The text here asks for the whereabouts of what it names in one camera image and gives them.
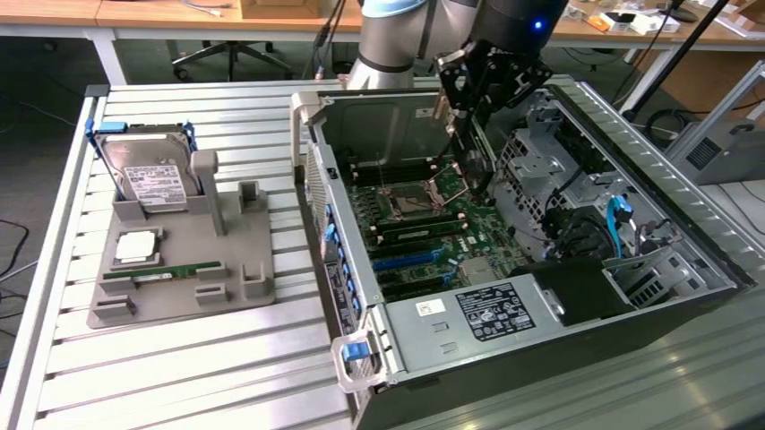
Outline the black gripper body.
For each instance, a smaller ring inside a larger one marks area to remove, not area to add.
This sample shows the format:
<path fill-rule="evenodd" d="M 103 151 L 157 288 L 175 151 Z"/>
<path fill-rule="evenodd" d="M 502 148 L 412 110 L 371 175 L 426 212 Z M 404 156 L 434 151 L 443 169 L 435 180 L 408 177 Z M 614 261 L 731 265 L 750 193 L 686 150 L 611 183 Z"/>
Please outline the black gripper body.
<path fill-rule="evenodd" d="M 483 63 L 490 56 L 506 56 L 514 62 L 538 59 L 567 1 L 482 1 L 468 35 L 468 62 Z"/>

